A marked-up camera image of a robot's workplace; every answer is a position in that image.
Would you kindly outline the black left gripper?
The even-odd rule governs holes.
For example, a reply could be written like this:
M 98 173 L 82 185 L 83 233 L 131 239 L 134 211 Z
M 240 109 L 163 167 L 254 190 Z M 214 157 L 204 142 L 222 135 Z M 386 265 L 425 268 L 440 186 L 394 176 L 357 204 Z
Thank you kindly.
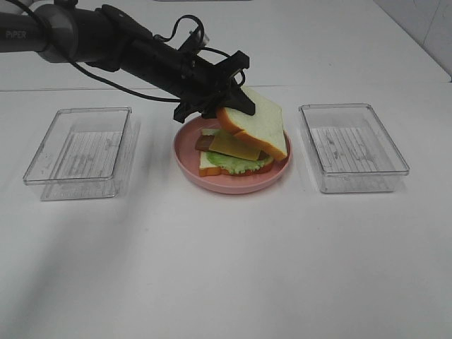
M 241 52 L 212 64 L 197 54 L 182 53 L 157 40 L 134 40 L 130 44 L 130 74 L 173 95 L 172 98 L 136 93 L 158 102 L 177 103 L 173 119 L 183 123 L 194 112 L 215 119 L 221 107 L 254 116 L 255 103 L 234 77 L 249 67 Z

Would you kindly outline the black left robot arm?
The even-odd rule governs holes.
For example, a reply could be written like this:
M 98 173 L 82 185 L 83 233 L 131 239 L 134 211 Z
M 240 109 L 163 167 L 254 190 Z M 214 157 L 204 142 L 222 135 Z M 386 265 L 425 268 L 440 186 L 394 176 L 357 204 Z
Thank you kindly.
M 1 51 L 34 52 L 49 63 L 67 63 L 87 77 L 93 69 L 125 71 L 165 92 L 161 102 L 175 104 L 173 118 L 184 122 L 198 112 L 214 119 L 222 108 L 254 115 L 254 102 L 236 76 L 249 67 L 243 52 L 223 54 L 212 64 L 203 23 L 178 48 L 155 35 L 120 9 L 105 4 L 81 9 L 75 1 L 54 1 L 29 9 L 15 1 L 17 13 L 1 14 Z

